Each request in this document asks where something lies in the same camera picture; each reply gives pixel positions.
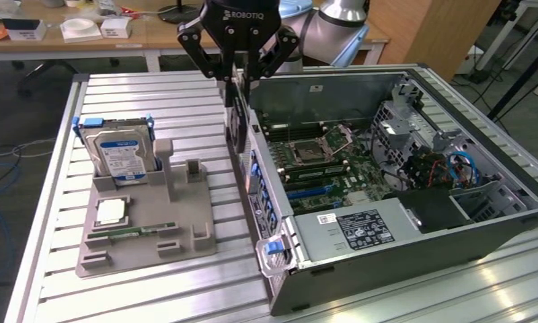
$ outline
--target black stand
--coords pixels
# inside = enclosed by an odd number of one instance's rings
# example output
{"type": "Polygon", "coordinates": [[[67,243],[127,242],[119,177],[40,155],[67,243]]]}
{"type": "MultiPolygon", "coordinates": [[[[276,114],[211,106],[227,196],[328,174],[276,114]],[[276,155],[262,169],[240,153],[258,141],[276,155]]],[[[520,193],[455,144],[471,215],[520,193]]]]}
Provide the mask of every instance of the black stand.
{"type": "Polygon", "coordinates": [[[535,62],[532,62],[530,68],[524,71],[522,77],[518,79],[515,82],[515,85],[511,87],[511,89],[507,91],[507,94],[503,96],[502,100],[496,104],[494,110],[491,113],[487,115],[491,120],[499,116],[499,113],[502,113],[504,107],[508,105],[511,102],[512,98],[518,95],[519,91],[527,84],[527,82],[531,80],[531,77],[534,74],[538,71],[538,57],[535,59],[535,62]]]}
{"type": "Polygon", "coordinates": [[[159,17],[171,24],[191,22],[199,17],[199,8],[192,7],[191,5],[183,5],[182,0],[178,0],[178,5],[168,5],[162,8],[160,11],[168,11],[160,13],[159,17]]]}

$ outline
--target green circuit board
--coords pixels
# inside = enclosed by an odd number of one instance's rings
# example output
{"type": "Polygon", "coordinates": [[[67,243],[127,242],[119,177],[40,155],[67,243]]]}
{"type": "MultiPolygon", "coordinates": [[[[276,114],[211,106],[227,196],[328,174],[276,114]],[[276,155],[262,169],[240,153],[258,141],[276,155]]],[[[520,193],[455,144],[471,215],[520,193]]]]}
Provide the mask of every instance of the green circuit board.
{"type": "Polygon", "coordinates": [[[346,130],[335,127],[322,138],[270,142],[274,161],[286,174],[287,193],[328,189],[326,194],[290,199],[296,215],[379,201],[394,191],[379,165],[360,142],[347,138],[346,130]]]}

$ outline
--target floor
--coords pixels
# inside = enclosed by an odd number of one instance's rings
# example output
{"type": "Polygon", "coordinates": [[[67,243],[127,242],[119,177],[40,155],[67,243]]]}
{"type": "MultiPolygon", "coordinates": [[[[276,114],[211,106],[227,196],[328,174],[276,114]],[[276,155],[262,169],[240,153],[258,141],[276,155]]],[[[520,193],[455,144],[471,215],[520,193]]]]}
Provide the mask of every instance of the floor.
{"type": "MultiPolygon", "coordinates": [[[[480,36],[478,44],[487,48],[500,31],[499,26],[487,28],[480,36]]],[[[514,32],[499,54],[523,36],[514,32]]],[[[486,94],[490,104],[498,103],[499,99],[519,78],[524,69],[538,53],[538,43],[535,43],[527,54],[519,60],[514,69],[503,73],[504,81],[496,82],[486,94]]],[[[108,59],[92,59],[74,61],[72,64],[83,73],[132,73],[146,71],[146,62],[139,58],[122,59],[122,65],[112,67],[108,59]]],[[[0,145],[28,143],[38,139],[47,139],[56,136],[59,122],[64,111],[66,100],[71,87],[72,75],[63,69],[55,68],[32,84],[34,96],[20,98],[14,91],[18,80],[24,76],[38,62],[27,62],[27,68],[16,71],[8,62],[0,63],[0,145]]],[[[187,57],[168,58],[164,66],[170,70],[191,69],[192,64],[187,57]]],[[[456,82],[468,84],[463,77],[455,78],[456,82]]],[[[530,84],[538,82],[538,73],[530,84]]],[[[483,91],[488,82],[472,85],[478,91],[483,91]]],[[[458,86],[459,92],[472,101],[479,94],[470,86],[458,86]]],[[[480,101],[478,106],[487,111],[480,101]]],[[[511,135],[519,143],[531,151],[538,159],[538,96],[532,94],[504,118],[504,123],[511,135]]],[[[40,153],[52,149],[52,143],[44,143],[27,149],[26,154],[40,153]]],[[[4,320],[10,296],[15,283],[18,266],[24,253],[27,237],[32,226],[32,217],[40,198],[40,190],[48,167],[48,156],[24,158],[20,162],[20,179],[0,194],[0,212],[10,224],[12,244],[15,247],[15,259],[12,265],[0,276],[0,322],[4,320]]],[[[3,157],[2,163],[15,162],[12,156],[3,157]]],[[[7,170],[0,166],[0,175],[7,170]]],[[[0,269],[8,261],[7,240],[0,232],[0,269]]]]}

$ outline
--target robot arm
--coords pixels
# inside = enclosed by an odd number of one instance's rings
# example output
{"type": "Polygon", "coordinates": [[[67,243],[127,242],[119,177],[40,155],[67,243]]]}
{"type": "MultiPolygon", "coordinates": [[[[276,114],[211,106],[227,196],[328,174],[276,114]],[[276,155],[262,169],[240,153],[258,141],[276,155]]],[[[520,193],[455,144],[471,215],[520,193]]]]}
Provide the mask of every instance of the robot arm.
{"type": "Polygon", "coordinates": [[[228,88],[232,83],[235,54],[247,54],[246,87],[262,76],[274,76],[299,45],[292,28],[282,25],[279,0],[206,0],[200,17],[178,28],[178,39],[206,77],[215,77],[228,88]],[[206,52],[202,32],[206,29],[220,48],[220,59],[206,52]],[[276,43],[264,54],[260,50],[272,37],[276,43]]]}

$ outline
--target aluminum table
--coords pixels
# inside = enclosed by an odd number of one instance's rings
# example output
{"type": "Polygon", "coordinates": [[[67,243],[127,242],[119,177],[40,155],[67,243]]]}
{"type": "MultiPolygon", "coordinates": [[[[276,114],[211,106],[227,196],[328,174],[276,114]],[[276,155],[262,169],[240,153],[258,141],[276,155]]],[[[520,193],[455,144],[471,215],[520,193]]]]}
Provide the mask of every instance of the aluminum table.
{"type": "MultiPolygon", "coordinates": [[[[538,163],[431,71],[420,73],[538,180],[538,163]]],[[[447,127],[448,116],[434,120],[447,127]]],[[[224,136],[224,106],[198,72],[79,75],[72,85],[7,322],[538,322],[538,228],[478,262],[272,317],[224,136]],[[219,253],[91,279],[75,274],[94,166],[71,119],[151,113],[172,163],[202,158],[219,253]]]]}

